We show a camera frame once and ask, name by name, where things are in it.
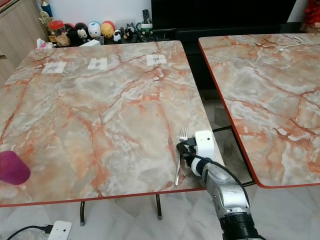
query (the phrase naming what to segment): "red lid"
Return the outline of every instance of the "red lid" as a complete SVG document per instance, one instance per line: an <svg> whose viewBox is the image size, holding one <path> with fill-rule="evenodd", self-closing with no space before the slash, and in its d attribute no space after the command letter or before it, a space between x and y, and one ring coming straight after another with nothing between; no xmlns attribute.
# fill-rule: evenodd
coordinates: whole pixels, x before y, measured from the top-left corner
<svg viewBox="0 0 320 240"><path fill-rule="evenodd" d="M65 25L63 21L52 21L49 23L49 28L51 28L52 30L62 29L64 26Z"/></svg>

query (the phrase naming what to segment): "black power cord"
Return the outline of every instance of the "black power cord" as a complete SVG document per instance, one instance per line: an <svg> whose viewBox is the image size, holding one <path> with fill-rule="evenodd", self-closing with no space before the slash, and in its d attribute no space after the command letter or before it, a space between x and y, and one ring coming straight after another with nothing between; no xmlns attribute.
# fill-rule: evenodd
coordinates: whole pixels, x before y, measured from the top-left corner
<svg viewBox="0 0 320 240"><path fill-rule="evenodd" d="M16 231L14 234L12 234L10 237L8 237L7 240L12 239L15 235L17 235L17 234L19 234L22 231L27 230L27 229L40 229L40 230L44 231L46 234L50 234L53 227L54 227L53 225L47 225L47 226L31 225L31 226L26 226L26 227L21 228L20 230Z"/></svg>

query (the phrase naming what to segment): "figurine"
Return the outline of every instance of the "figurine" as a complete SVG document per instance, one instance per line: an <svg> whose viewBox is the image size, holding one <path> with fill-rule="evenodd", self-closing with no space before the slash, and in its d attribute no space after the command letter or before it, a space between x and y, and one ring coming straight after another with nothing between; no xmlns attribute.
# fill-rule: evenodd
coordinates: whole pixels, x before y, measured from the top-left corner
<svg viewBox="0 0 320 240"><path fill-rule="evenodd" d="M71 32L71 31L75 31L75 26L71 23L65 23L64 27L65 27L65 30L67 33Z"/></svg>
<svg viewBox="0 0 320 240"><path fill-rule="evenodd" d="M132 32L131 28L130 28L130 27L127 27L127 28L124 30L124 36L123 36L123 38L124 38L124 39L130 39L130 38L132 38L133 34L134 34L134 33Z"/></svg>
<svg viewBox="0 0 320 240"><path fill-rule="evenodd" d="M92 40L88 32L88 27L83 22L78 22L74 27L76 32L78 33L79 38L82 39L83 43L88 42L88 39Z"/></svg>
<svg viewBox="0 0 320 240"><path fill-rule="evenodd" d="M135 29L135 25L134 25L134 23L133 23L133 22L132 22L132 23L130 23L130 24L129 24L129 23L127 23L127 24L126 24L126 28L127 28L127 29L131 29L131 32L133 32L133 33L134 33L134 32L135 32L135 30L136 30L136 29Z"/></svg>
<svg viewBox="0 0 320 240"><path fill-rule="evenodd" d="M71 46L80 46L84 44L83 40L79 38L76 30L69 30L66 36L70 39Z"/></svg>
<svg viewBox="0 0 320 240"><path fill-rule="evenodd" d="M113 41L114 42L119 42L121 41L121 31L120 30L115 30L113 33Z"/></svg>
<svg viewBox="0 0 320 240"><path fill-rule="evenodd" d="M125 29L123 27L120 27L120 34L121 36L124 36L125 35Z"/></svg>
<svg viewBox="0 0 320 240"><path fill-rule="evenodd" d="M92 21L89 23L88 32L90 37L97 39L101 36L101 26L98 22Z"/></svg>
<svg viewBox="0 0 320 240"><path fill-rule="evenodd" d="M112 38L115 30L115 25L111 21L104 21L101 25L101 33L107 39Z"/></svg>

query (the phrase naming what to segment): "fork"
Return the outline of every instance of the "fork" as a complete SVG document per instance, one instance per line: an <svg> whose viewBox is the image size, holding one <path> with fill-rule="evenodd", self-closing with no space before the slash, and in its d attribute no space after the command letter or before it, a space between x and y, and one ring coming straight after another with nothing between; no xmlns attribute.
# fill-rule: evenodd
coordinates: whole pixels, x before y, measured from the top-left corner
<svg viewBox="0 0 320 240"><path fill-rule="evenodd" d="M179 136L180 142L188 140L188 128L187 127L182 127L180 131L180 136ZM176 165L176 171L175 171L175 177L174 177L174 185L178 186L179 182L179 175L180 175L180 168L181 168L181 157L178 157L178 163Z"/></svg>

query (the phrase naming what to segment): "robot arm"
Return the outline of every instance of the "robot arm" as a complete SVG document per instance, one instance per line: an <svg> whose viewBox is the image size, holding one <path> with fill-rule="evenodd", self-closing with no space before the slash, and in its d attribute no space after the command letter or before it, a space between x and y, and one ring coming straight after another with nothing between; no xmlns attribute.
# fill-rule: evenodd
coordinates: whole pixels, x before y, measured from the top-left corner
<svg viewBox="0 0 320 240"><path fill-rule="evenodd" d="M196 132L195 138L189 138L176 147L180 157L186 160L195 175L201 177L211 195L223 230L223 240L265 240L255 229L249 198L241 182L226 167L210 158L214 151L211 132Z"/></svg>

